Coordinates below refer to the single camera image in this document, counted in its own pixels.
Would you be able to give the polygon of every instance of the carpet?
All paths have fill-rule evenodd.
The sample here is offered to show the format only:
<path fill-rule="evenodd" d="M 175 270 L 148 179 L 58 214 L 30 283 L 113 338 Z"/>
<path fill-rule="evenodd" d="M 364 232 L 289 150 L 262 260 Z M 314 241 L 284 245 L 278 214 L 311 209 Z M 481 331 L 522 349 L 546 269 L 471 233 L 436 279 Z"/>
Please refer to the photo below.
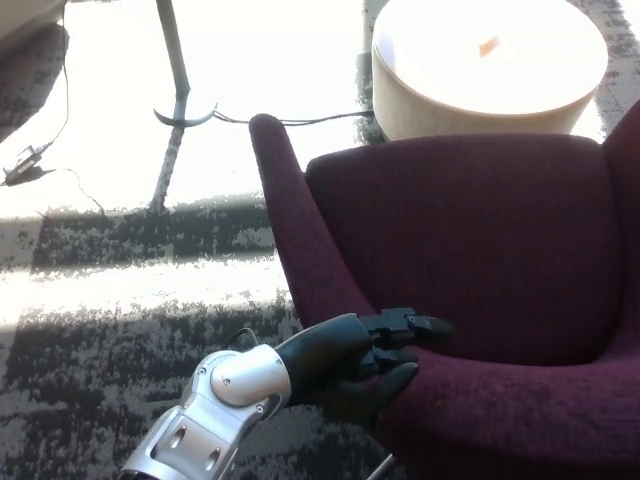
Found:
<path fill-rule="evenodd" d="M 383 1 L 254 2 L 251 15 L 240 3 L 176 2 L 192 84 L 225 114 L 370 108 L 368 45 Z M 640 10 L 634 0 L 576 4 L 611 54 L 576 127 L 601 140 L 640 92 Z M 65 27 L 0 67 L 4 157 L 63 123 L 63 58 L 70 92 L 40 178 L 0 189 L 3 479 L 115 478 L 235 330 L 276 345 L 300 329 L 246 126 L 181 131 L 153 117 L 154 95 L 171 92 L 153 2 L 72 2 Z M 365 119 L 290 133 L 307 160 L 381 141 Z M 230 478 L 361 479 L 384 456 L 358 429 L 297 407 L 252 432 Z"/>

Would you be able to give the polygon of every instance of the table top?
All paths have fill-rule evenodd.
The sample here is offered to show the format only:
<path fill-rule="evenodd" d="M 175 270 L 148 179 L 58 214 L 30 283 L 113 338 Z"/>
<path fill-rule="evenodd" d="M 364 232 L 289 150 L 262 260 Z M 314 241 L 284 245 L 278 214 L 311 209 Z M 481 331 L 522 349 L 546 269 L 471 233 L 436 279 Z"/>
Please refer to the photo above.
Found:
<path fill-rule="evenodd" d="M 391 0 L 373 50 L 419 95 L 489 115 L 571 104 L 608 64 L 598 28 L 565 0 Z"/>

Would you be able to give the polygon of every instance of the robotic arm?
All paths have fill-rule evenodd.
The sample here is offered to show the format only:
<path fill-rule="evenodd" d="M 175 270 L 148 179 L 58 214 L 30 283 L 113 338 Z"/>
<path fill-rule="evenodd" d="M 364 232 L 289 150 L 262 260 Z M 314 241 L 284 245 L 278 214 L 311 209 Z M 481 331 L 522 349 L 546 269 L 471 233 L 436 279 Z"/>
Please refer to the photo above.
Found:
<path fill-rule="evenodd" d="M 180 402 L 153 425 L 120 480 L 221 480 L 251 429 L 287 406 L 308 404 L 372 428 L 380 409 L 413 379 L 410 344 L 448 338 L 451 325 L 411 309 L 346 314 L 275 348 L 222 350 L 197 366 Z M 361 382 L 382 375 L 376 384 Z"/>

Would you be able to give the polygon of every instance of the round side table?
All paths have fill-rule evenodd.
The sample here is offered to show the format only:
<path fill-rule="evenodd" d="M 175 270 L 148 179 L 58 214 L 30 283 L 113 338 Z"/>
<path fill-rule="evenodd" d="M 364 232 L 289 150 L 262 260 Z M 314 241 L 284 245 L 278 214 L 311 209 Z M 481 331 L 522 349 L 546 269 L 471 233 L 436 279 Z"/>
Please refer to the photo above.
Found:
<path fill-rule="evenodd" d="M 373 109 L 390 140 L 570 133 L 608 64 L 565 0 L 390 0 L 373 32 Z"/>

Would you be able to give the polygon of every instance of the upholstered fabric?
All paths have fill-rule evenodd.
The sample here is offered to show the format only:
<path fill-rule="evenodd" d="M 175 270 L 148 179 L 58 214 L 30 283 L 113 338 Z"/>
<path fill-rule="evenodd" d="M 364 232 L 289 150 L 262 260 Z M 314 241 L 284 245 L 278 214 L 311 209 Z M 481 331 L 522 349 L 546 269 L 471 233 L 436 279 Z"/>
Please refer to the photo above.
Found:
<path fill-rule="evenodd" d="M 560 365 L 608 341 L 622 267 L 595 142 L 425 138 L 319 158 L 307 179 L 371 304 L 451 321 L 444 353 Z"/>
<path fill-rule="evenodd" d="M 416 348 L 376 432 L 419 476 L 640 475 L 638 125 L 636 106 L 603 147 L 409 140 L 305 177 L 281 124 L 253 120 L 303 325 L 404 305 L 456 324 L 450 346 Z"/>

